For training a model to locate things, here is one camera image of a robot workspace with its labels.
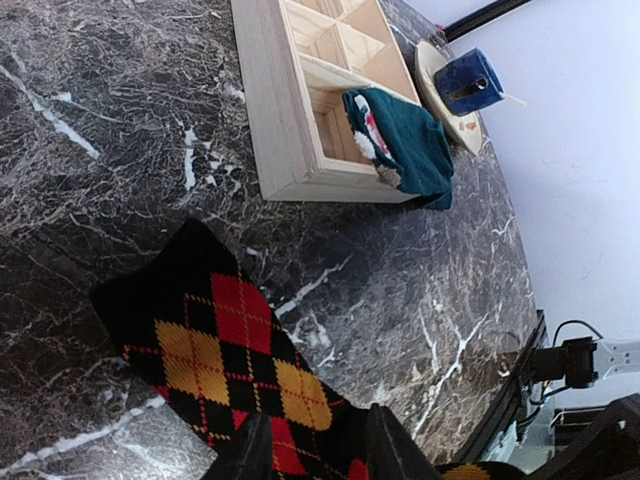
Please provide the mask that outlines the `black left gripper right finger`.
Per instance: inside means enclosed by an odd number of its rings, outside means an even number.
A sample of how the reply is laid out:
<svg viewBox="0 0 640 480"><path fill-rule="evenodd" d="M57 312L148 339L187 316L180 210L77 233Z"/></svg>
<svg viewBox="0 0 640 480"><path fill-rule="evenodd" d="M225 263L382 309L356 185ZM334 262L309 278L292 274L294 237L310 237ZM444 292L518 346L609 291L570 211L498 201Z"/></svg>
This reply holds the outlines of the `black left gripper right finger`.
<svg viewBox="0 0 640 480"><path fill-rule="evenodd" d="M426 459L392 411L373 404L366 422L368 477L373 480L440 480L443 476Z"/></svg>

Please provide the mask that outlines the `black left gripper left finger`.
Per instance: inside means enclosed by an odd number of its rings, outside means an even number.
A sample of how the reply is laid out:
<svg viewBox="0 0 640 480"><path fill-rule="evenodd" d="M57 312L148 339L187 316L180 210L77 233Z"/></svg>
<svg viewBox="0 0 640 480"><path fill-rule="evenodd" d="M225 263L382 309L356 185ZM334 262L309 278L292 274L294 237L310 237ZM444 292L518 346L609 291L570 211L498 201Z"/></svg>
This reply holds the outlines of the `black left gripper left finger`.
<svg viewBox="0 0 640 480"><path fill-rule="evenodd" d="M266 480L272 476L272 428L268 416L252 413L217 454L202 480Z"/></svg>

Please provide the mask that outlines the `black red yellow argyle sock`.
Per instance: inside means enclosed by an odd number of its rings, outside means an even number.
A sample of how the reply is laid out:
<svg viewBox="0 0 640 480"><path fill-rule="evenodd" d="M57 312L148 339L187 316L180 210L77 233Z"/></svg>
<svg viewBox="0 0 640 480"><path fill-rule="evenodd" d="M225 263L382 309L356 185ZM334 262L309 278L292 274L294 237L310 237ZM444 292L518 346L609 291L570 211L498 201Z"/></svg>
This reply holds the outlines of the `black red yellow argyle sock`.
<svg viewBox="0 0 640 480"><path fill-rule="evenodd" d="M323 383L233 254L190 219L141 269L95 287L115 347L217 453L252 414L275 479L366 479L368 413Z"/></svg>

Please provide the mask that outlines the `dark green sock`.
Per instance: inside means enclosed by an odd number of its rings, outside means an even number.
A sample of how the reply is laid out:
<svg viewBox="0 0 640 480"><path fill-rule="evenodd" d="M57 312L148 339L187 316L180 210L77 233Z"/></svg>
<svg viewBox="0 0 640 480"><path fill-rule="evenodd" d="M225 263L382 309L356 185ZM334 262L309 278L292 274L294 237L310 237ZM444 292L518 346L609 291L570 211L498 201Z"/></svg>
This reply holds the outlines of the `dark green sock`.
<svg viewBox="0 0 640 480"><path fill-rule="evenodd" d="M453 155L441 122L379 88L348 90L342 101L355 144L383 183L429 209L451 208Z"/></svg>

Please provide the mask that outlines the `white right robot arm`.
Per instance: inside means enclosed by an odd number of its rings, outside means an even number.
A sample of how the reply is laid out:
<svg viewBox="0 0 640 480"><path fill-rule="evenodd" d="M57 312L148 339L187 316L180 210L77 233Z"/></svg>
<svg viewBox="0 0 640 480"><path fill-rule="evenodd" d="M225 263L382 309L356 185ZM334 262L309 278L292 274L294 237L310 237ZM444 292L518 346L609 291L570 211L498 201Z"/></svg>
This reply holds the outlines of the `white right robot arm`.
<svg viewBox="0 0 640 480"><path fill-rule="evenodd" d="M534 382L561 380L565 410L591 409L594 418L529 479L639 477L639 341L590 337L536 350Z"/></svg>

